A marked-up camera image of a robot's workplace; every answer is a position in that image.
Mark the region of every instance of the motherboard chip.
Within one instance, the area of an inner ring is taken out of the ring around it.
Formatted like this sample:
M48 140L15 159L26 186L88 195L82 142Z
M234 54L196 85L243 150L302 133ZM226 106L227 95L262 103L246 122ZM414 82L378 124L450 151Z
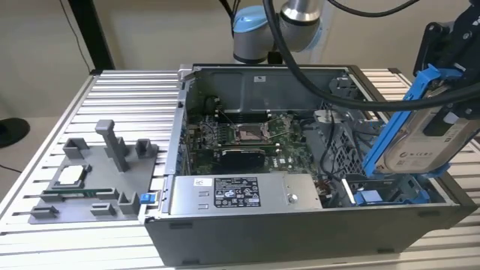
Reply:
M260 125L239 125L238 129L240 141L263 141Z
M259 149L224 150L222 152L220 163L226 169L262 168L266 164L266 151Z

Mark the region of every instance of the open computer chassis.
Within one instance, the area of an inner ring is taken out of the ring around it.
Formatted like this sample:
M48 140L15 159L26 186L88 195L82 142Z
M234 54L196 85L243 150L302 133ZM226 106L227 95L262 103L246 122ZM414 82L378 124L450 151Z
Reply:
M320 89L384 100L356 66L304 66ZM402 252L475 211L452 177L367 179L388 113L326 103L284 66L195 65L182 90L158 212L168 266Z

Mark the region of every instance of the black pole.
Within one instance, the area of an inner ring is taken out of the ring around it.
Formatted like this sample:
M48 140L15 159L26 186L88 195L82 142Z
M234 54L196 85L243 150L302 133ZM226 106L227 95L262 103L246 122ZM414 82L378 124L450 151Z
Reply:
M95 69L115 69L94 0L68 0Z

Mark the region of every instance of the label sticker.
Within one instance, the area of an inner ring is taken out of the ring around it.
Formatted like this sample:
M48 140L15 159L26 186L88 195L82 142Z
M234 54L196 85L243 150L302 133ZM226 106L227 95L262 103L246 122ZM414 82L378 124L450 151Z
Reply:
M267 81L267 76L255 76L254 82L255 83L264 83Z
M212 186L212 179L211 178L195 178L194 179L194 186L196 186L196 187L211 187Z
M218 208L260 206L260 190L256 177L216 178L214 189L214 205Z

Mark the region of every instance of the motherboard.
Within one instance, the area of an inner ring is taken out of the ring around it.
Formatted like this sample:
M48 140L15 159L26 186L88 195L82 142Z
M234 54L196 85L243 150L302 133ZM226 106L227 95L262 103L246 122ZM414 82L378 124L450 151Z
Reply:
M194 175L283 171L318 177L302 120L294 113L196 115L188 134Z

